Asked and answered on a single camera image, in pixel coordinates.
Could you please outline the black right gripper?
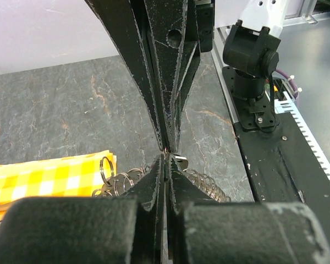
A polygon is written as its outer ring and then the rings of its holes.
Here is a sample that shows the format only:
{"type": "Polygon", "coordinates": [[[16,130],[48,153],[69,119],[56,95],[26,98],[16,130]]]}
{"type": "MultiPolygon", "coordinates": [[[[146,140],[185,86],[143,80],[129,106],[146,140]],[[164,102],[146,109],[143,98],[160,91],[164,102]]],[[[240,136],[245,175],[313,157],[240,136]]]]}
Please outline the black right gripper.
{"type": "Polygon", "coordinates": [[[86,3],[108,32],[137,85],[159,149],[177,152],[181,114],[199,67],[200,51],[213,48],[215,0],[86,3]],[[145,8],[151,59],[146,47],[145,8]]]}

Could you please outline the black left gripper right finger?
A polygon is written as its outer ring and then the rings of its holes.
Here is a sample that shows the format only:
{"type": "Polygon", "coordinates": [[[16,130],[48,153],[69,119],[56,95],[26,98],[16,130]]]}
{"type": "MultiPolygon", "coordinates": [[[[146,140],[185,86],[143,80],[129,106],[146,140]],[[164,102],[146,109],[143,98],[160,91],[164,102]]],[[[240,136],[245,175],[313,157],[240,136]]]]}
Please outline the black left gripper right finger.
{"type": "Polygon", "coordinates": [[[302,203],[219,203],[185,176],[174,155],[166,155],[164,169],[174,263],[330,263],[330,243],[302,203]]]}

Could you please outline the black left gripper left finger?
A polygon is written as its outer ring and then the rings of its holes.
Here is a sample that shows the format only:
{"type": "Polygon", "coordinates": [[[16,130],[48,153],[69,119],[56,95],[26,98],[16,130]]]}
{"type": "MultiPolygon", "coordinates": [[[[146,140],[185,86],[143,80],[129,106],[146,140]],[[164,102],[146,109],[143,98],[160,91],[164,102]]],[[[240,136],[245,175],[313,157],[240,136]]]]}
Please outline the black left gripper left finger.
{"type": "Polygon", "coordinates": [[[18,200],[0,224],[0,263],[161,263],[164,162],[120,196],[18,200]]]}

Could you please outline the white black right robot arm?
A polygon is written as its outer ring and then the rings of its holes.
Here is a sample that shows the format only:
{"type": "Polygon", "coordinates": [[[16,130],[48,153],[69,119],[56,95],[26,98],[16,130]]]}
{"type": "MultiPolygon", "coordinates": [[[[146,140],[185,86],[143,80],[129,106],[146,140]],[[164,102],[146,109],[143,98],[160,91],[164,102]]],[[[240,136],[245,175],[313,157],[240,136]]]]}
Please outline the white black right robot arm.
{"type": "MultiPolygon", "coordinates": [[[[201,54],[213,46],[214,1],[88,1],[146,105],[159,149],[177,152],[201,54]]],[[[232,26],[223,61],[266,78],[277,67],[287,1],[250,1],[232,26]]]]}

